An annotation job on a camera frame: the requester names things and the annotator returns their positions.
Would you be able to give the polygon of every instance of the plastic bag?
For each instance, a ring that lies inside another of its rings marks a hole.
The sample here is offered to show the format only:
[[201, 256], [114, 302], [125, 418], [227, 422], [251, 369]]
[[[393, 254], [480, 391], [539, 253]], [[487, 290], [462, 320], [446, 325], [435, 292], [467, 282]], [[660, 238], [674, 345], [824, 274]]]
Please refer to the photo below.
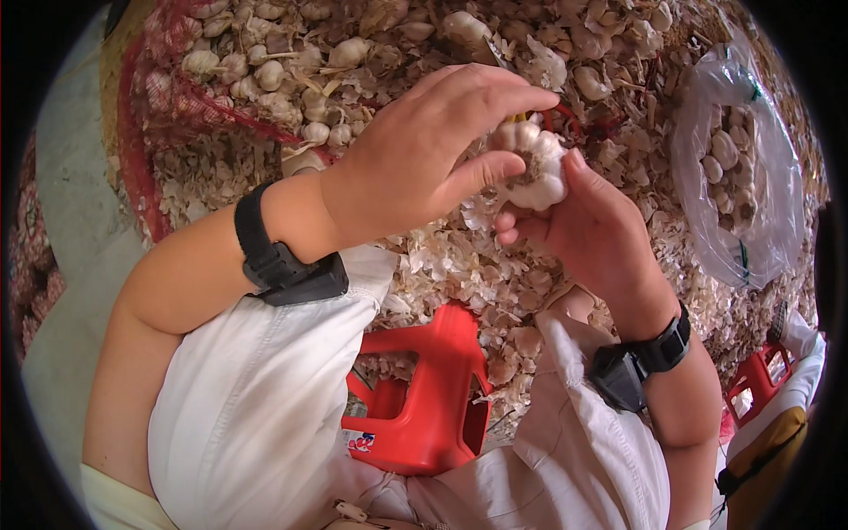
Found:
[[[744, 106], [756, 119], [757, 210], [736, 234], [719, 226], [700, 160], [706, 155], [714, 105]], [[733, 287], [762, 289], [795, 266], [804, 234], [801, 167], [771, 96], [756, 77], [750, 46], [734, 33], [692, 70], [671, 140], [672, 178], [705, 274]]]

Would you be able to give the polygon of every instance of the finger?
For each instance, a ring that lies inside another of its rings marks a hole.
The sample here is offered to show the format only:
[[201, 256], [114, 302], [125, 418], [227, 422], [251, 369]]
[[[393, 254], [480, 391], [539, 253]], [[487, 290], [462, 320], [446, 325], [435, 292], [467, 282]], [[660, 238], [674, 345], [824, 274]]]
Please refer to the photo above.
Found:
[[505, 232], [515, 226], [519, 219], [527, 217], [532, 212], [529, 208], [519, 208], [513, 203], [506, 203], [494, 218], [494, 229], [498, 232]]
[[518, 230], [518, 237], [543, 242], [548, 238], [550, 223], [538, 217], [527, 217], [518, 221], [516, 230]]
[[468, 64], [451, 64], [450, 66], [445, 66], [436, 70], [435, 72], [424, 76], [423, 79], [418, 81], [415, 86], [413, 86], [405, 95], [404, 98], [407, 99], [415, 99], [422, 96], [428, 90], [436, 86], [442, 79], [447, 77], [448, 75], [453, 74], [457, 70], [461, 70], [463, 68], [467, 68]]
[[466, 94], [487, 86], [530, 85], [520, 75], [513, 74], [504, 68], [479, 63], [465, 64], [464, 66], [465, 68], [454, 70], [450, 75], [442, 78], [427, 93], [427, 101], [444, 104], [444, 102], [452, 101], [461, 94]]
[[538, 86], [481, 86], [447, 102], [452, 122], [461, 124], [452, 131], [462, 135], [456, 141], [480, 137], [510, 116], [531, 110], [550, 109], [559, 102], [553, 92]]
[[498, 242], [502, 245], [511, 245], [518, 241], [519, 238], [518, 229], [511, 228], [505, 232], [501, 232], [498, 234]]
[[489, 151], [456, 168], [437, 188], [438, 200], [453, 209], [486, 186], [525, 170], [524, 160], [509, 151]]
[[569, 195], [582, 203], [595, 217], [621, 208], [624, 195], [594, 172], [579, 149], [569, 149], [562, 157], [562, 170], [569, 187]]

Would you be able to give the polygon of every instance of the bag of garlic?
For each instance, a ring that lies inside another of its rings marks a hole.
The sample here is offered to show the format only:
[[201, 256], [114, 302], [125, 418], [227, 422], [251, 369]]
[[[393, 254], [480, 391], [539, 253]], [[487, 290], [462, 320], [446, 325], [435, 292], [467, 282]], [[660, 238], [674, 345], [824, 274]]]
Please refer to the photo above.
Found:
[[801, 251], [801, 167], [747, 39], [733, 37], [691, 70], [672, 134], [672, 178], [702, 270], [762, 289]]

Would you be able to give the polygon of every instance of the fingernail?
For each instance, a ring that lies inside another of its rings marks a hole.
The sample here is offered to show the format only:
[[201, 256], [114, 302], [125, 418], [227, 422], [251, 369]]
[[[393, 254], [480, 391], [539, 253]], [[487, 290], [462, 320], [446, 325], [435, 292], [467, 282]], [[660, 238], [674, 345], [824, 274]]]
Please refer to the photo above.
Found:
[[575, 171], [583, 171], [588, 169], [589, 167], [586, 165], [586, 159], [583, 158], [583, 154], [580, 153], [580, 149], [571, 148], [568, 150], [568, 161], [572, 165], [572, 169]]

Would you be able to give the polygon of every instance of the right hand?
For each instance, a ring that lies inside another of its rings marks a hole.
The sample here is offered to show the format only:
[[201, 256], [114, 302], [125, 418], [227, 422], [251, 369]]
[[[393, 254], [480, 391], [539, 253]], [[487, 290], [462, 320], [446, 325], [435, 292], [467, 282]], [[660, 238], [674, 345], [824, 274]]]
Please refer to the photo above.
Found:
[[592, 171], [577, 149], [562, 157], [562, 169], [565, 200], [543, 212], [507, 204], [494, 222], [499, 241], [529, 237], [547, 244], [576, 280], [606, 301], [622, 340], [655, 337], [679, 306], [639, 208]]

